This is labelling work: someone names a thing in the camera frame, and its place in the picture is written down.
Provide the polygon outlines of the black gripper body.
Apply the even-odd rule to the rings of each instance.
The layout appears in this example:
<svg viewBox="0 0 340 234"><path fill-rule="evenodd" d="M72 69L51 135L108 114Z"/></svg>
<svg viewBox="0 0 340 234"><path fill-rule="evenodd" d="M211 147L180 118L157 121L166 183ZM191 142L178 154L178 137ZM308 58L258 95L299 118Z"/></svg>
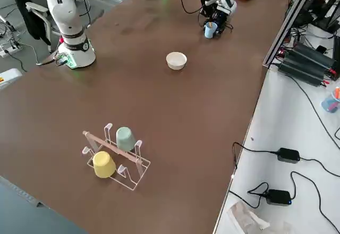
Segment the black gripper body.
<svg viewBox="0 0 340 234"><path fill-rule="evenodd" d="M228 15L224 12L216 12L214 23L217 24L215 36L221 36L224 30L227 28L232 32L232 25L228 22Z"/></svg>
<svg viewBox="0 0 340 234"><path fill-rule="evenodd" d="M215 11L215 0L200 0L200 2L202 5L202 10L200 11L200 14L207 19L211 19Z"/></svg>

